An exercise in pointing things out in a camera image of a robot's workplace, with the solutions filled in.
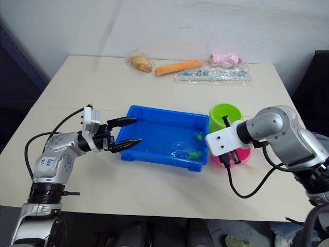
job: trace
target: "white table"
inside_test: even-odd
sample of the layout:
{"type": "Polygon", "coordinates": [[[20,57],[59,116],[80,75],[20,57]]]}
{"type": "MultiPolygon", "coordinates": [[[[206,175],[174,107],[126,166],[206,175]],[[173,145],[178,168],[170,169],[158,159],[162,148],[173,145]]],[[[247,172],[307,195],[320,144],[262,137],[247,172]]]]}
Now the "white table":
{"type": "MultiPolygon", "coordinates": [[[[0,155],[0,204],[20,207],[27,199],[31,180],[24,164],[26,141],[51,131],[89,103],[101,110],[102,122],[125,116],[132,104],[207,114],[213,105],[228,102],[238,106],[244,118],[271,105],[295,108],[273,65],[251,64],[250,73],[254,86],[179,84],[173,75],[138,75],[122,58],[68,57],[0,155]]],[[[77,115],[60,130],[80,128],[77,115]]],[[[32,164],[45,140],[32,143],[32,164]]],[[[232,169],[233,182],[240,193],[249,193],[269,169],[261,150],[255,150],[248,164],[232,169]]],[[[64,197],[63,210],[85,213],[282,221],[285,216],[304,220],[312,208],[304,188],[285,172],[274,172],[254,197],[240,199],[229,187],[226,170],[211,163],[197,173],[124,162],[120,154],[109,152],[78,157],[66,189],[81,195],[64,197]]]]}

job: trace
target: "blue plastic tray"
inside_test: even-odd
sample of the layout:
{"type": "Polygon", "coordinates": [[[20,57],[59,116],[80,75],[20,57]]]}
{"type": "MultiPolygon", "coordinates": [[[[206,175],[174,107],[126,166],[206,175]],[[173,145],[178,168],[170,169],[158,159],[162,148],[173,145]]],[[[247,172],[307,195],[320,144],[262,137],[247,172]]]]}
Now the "blue plastic tray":
{"type": "Polygon", "coordinates": [[[132,105],[127,116],[137,118],[137,122],[122,127],[116,143],[130,138],[142,138],[142,141],[120,152],[122,160],[160,163],[198,172],[207,163],[207,115],[132,105]]]}

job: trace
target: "plastic bag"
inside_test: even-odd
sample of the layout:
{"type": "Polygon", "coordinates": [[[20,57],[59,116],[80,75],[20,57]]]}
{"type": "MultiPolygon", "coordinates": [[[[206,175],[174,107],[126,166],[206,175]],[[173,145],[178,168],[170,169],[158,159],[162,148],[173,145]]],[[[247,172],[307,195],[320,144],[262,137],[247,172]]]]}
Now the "plastic bag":
{"type": "Polygon", "coordinates": [[[234,68],[204,66],[197,69],[187,69],[176,74],[175,81],[195,84],[253,86],[248,70],[238,66],[234,68]]]}
{"type": "Polygon", "coordinates": [[[148,74],[155,68],[154,62],[148,59],[139,48],[134,48],[132,52],[124,58],[124,62],[134,72],[141,75],[148,74]]]}
{"type": "Polygon", "coordinates": [[[242,69],[248,69],[248,63],[237,54],[210,54],[209,58],[210,65],[213,67],[221,68],[234,68],[239,67],[242,69]]]}

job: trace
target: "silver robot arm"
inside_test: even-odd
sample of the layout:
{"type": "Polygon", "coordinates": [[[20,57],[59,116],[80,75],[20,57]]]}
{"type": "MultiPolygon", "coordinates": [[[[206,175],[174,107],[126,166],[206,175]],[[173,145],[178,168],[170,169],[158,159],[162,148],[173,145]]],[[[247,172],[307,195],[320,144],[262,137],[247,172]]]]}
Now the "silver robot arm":
{"type": "Polygon", "coordinates": [[[141,139],[129,139],[115,144],[111,130],[132,124],[135,118],[117,118],[100,125],[100,114],[91,107],[84,108],[82,130],[60,133],[51,137],[34,166],[32,186],[27,203],[23,204],[10,244],[58,246],[58,231],[63,227],[61,198],[79,195],[65,191],[76,157],[88,151],[112,153],[137,145],[141,139]]]}
{"type": "Polygon", "coordinates": [[[212,155],[222,155],[237,148],[249,148],[266,139],[273,152],[289,169],[312,168],[294,172],[306,189],[311,204],[329,202],[328,151],[308,130],[301,127],[293,109],[279,105],[268,107],[247,121],[236,121],[230,127],[206,136],[212,155]]]}

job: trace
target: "black wire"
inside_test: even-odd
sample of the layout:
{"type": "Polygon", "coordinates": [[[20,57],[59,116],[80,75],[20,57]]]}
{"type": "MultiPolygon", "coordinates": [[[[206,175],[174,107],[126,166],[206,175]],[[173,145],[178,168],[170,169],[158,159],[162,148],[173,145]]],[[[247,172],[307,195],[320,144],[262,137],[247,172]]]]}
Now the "black wire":
{"type": "Polygon", "coordinates": [[[30,163],[29,163],[29,158],[28,158],[28,149],[29,149],[29,145],[31,144],[31,142],[34,140],[34,139],[37,139],[38,137],[40,136],[43,136],[43,135],[51,135],[51,134],[58,134],[58,132],[45,132],[45,133],[41,133],[39,135],[36,135],[34,137],[32,137],[25,145],[25,149],[24,149],[24,158],[25,158],[25,164],[26,164],[26,167],[27,167],[27,170],[30,174],[30,177],[31,179],[33,178],[33,172],[32,172],[32,169],[31,169],[31,166],[30,166],[30,163]]]}
{"type": "Polygon", "coordinates": [[[272,168],[272,169],[270,169],[269,172],[268,172],[268,173],[265,175],[265,177],[263,178],[263,180],[260,182],[260,184],[257,186],[257,188],[256,188],[252,193],[243,196],[243,195],[241,195],[241,194],[235,189],[235,187],[234,187],[234,185],[233,185],[232,174],[231,174],[231,170],[230,170],[230,168],[227,167],[226,169],[227,169],[227,174],[228,174],[228,180],[229,180],[229,182],[230,182],[230,186],[231,186],[232,190],[234,191],[234,193],[235,193],[238,197],[240,197],[240,198],[242,198],[242,199],[250,198],[250,197],[252,197],[254,194],[256,194],[256,193],[260,190],[260,188],[263,186],[263,184],[265,183],[265,181],[268,179],[268,177],[269,177],[269,176],[270,176],[270,175],[276,170],[276,168],[272,168]]]}
{"type": "Polygon", "coordinates": [[[304,226],[304,222],[299,222],[299,221],[296,221],[296,220],[288,218],[288,217],[286,217],[286,220],[292,222],[293,224],[304,226]]]}
{"type": "Polygon", "coordinates": [[[46,237],[43,238],[43,240],[45,240],[46,238],[48,238],[51,234],[53,234],[55,231],[57,230],[56,229],[53,229],[46,237]]]}
{"type": "Polygon", "coordinates": [[[69,120],[71,117],[73,117],[74,115],[78,114],[79,112],[82,112],[84,108],[78,109],[77,111],[73,112],[72,114],[68,115],[67,117],[65,117],[52,131],[52,133],[50,134],[50,136],[48,137],[47,140],[49,140],[50,138],[52,138],[53,135],[56,134],[56,131],[60,128],[60,126],[62,126],[63,123],[65,123],[67,120],[69,120]]]}
{"type": "Polygon", "coordinates": [[[60,218],[61,220],[63,221],[64,223],[64,227],[65,227],[65,241],[64,241],[64,244],[63,244],[63,247],[66,246],[66,243],[67,243],[67,236],[68,236],[68,228],[67,228],[67,224],[66,224],[66,218],[64,215],[60,215],[60,218]]]}
{"type": "Polygon", "coordinates": [[[268,156],[267,153],[267,149],[266,149],[267,144],[263,144],[263,154],[265,156],[266,161],[273,167],[278,169],[279,171],[285,171],[285,172],[302,172],[302,171],[310,171],[313,170],[313,168],[282,168],[280,166],[282,166],[283,164],[281,163],[280,165],[276,165],[274,164],[274,162],[270,159],[270,157],[268,156]]]}
{"type": "Polygon", "coordinates": [[[329,204],[316,206],[313,208],[304,223],[304,230],[302,233],[302,247],[312,247],[312,238],[315,222],[321,213],[329,213],[329,204]]]}

